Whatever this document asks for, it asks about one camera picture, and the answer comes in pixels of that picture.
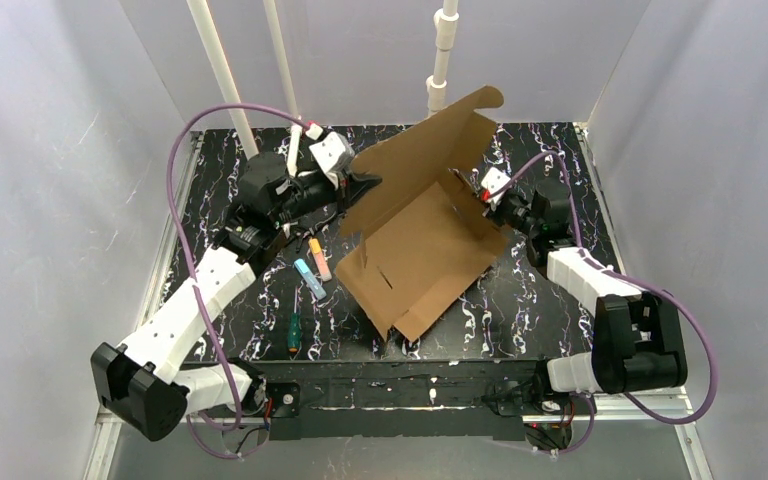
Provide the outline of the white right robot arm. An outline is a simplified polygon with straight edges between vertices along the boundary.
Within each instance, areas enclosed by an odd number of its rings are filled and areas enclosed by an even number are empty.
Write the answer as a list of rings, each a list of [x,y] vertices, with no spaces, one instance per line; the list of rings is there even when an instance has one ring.
[[[684,342],[675,306],[616,278],[581,247],[564,184],[544,180],[531,199],[483,182],[486,217],[527,237],[527,259],[593,317],[588,352],[538,363],[535,397],[570,392],[631,393],[682,385]]]

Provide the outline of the light blue marker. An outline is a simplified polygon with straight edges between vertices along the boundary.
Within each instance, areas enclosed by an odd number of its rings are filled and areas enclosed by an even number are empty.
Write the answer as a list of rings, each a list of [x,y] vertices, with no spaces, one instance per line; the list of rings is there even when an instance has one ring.
[[[305,285],[308,287],[308,289],[313,294],[314,298],[317,301],[323,300],[327,293],[319,281],[319,279],[316,277],[316,275],[312,272],[308,264],[304,259],[296,259],[293,263],[295,270],[298,272],[298,274],[303,279]]]

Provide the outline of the green handled screwdriver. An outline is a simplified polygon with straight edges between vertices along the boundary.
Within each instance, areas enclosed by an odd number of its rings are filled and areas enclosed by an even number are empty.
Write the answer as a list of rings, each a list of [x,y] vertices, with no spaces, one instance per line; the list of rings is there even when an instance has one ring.
[[[287,330],[287,350],[296,354],[301,349],[302,326],[299,313],[292,313]]]

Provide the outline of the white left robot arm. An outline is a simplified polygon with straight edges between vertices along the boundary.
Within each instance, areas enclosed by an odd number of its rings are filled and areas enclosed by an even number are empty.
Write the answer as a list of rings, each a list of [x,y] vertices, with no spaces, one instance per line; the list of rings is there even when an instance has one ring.
[[[371,173],[319,168],[293,177],[284,159],[262,152],[248,160],[238,195],[194,273],[159,310],[118,345],[101,343],[90,364],[99,401],[150,441],[186,416],[225,405],[241,416],[265,405],[261,371],[217,355],[217,364],[183,366],[214,320],[272,264],[290,239],[285,226],[328,205],[348,209],[381,183]]]

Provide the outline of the black grey pliers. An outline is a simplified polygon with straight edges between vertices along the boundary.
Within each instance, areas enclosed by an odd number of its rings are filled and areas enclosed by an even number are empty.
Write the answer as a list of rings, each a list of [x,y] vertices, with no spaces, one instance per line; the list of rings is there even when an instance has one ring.
[[[319,234],[324,228],[330,224],[330,221],[322,221],[314,224],[310,227],[305,227],[300,224],[293,224],[290,226],[291,244],[295,244],[295,252],[299,253],[302,250],[304,244]]]

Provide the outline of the black front mounting rail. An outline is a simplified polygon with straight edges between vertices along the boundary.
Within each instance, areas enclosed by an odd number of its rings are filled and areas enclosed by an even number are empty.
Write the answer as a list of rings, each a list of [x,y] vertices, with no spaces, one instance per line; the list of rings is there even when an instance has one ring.
[[[540,390],[534,360],[253,361],[274,405],[271,437],[476,436],[518,441],[587,407]]]

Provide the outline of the brown cardboard box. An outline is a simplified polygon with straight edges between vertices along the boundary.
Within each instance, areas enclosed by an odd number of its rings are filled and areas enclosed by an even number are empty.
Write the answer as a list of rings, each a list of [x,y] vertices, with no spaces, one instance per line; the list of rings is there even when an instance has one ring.
[[[418,340],[505,251],[467,179],[497,129],[481,112],[503,103],[483,86],[353,161],[382,181],[342,221],[341,236],[359,242],[336,276],[382,339]]]

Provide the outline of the orange pink marker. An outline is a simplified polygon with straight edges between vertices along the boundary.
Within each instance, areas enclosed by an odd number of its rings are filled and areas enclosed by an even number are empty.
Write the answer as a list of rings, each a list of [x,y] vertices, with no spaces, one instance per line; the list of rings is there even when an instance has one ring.
[[[311,238],[308,241],[309,249],[311,252],[311,255],[314,259],[314,262],[317,267],[317,271],[319,274],[319,278],[322,282],[329,282],[332,280],[332,272],[330,270],[330,267],[327,262],[327,258],[325,256],[325,252],[323,248],[321,247],[321,244],[316,238]]]

